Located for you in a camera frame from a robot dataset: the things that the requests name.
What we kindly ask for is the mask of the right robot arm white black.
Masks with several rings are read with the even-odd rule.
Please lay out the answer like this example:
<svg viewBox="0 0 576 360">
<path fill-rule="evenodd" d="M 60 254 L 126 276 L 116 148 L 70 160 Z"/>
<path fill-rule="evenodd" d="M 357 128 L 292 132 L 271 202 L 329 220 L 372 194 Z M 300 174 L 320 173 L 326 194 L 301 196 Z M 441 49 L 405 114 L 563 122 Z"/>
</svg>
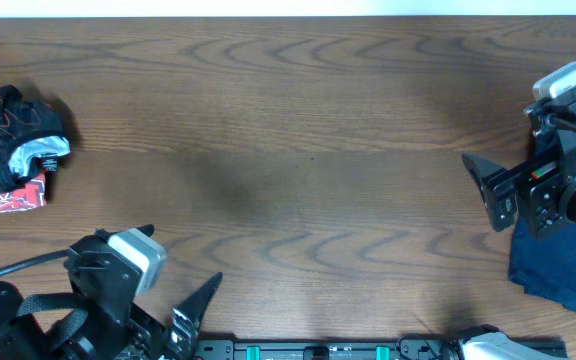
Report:
<svg viewBox="0 0 576 360">
<path fill-rule="evenodd" d="M 512 229 L 508 278 L 576 313 L 576 63 L 534 85 L 525 110 L 535 149 L 508 169 L 475 154 L 462 162 L 492 228 Z"/>
</svg>

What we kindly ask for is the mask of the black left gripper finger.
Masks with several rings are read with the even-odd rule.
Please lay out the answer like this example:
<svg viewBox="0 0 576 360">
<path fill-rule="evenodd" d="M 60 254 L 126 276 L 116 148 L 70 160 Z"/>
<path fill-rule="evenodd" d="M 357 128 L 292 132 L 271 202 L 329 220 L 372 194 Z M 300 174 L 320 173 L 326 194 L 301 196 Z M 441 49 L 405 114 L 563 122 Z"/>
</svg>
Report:
<svg viewBox="0 0 576 360">
<path fill-rule="evenodd" d="M 151 237 L 155 232 L 155 227 L 153 224 L 147 224 L 143 226 L 134 227 L 134 230 L 139 231 L 141 234 L 147 237 Z M 114 235 L 114 232 L 109 232 L 103 228 L 97 228 L 94 234 L 102 239 L 109 239 L 112 235 Z"/>
<path fill-rule="evenodd" d="M 202 320 L 223 279 L 218 272 L 173 308 L 171 343 L 175 350 L 194 350 Z"/>
</svg>

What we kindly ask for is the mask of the black cycling jersey orange lines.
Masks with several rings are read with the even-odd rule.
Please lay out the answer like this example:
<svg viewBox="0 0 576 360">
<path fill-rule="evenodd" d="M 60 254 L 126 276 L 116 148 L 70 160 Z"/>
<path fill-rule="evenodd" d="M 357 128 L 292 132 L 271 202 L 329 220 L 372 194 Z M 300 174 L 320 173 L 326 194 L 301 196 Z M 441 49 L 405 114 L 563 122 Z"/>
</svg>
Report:
<svg viewBox="0 0 576 360">
<path fill-rule="evenodd" d="M 54 172 L 70 153 L 63 118 L 51 105 L 26 100 L 12 85 L 0 87 L 0 194 Z"/>
</svg>

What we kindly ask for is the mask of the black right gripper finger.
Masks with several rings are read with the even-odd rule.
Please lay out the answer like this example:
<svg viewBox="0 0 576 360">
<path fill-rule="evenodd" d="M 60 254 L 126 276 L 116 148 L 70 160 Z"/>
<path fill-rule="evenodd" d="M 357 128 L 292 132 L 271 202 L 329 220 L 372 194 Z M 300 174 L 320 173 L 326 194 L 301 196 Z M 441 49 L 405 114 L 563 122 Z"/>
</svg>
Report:
<svg viewBox="0 0 576 360">
<path fill-rule="evenodd" d="M 503 193 L 508 191 L 505 178 L 506 168 L 470 153 L 462 155 L 462 162 L 482 193 Z"/>
<path fill-rule="evenodd" d="M 517 204 L 514 195 L 497 198 L 488 194 L 484 196 L 484 204 L 494 231 L 501 232 L 515 223 Z"/>
</svg>

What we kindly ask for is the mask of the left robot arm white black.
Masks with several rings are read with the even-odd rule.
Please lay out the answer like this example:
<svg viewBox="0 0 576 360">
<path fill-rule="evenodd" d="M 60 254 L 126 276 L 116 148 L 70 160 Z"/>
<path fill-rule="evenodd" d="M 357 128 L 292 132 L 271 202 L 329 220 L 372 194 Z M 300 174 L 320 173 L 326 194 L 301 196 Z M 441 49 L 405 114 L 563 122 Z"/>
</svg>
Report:
<svg viewBox="0 0 576 360">
<path fill-rule="evenodd" d="M 217 273 L 175 306 L 166 326 L 135 300 L 167 261 L 151 225 L 98 229 L 65 250 L 0 268 L 0 359 L 190 359 L 217 292 Z M 61 259 L 70 291 L 24 297 L 4 276 Z"/>
</svg>

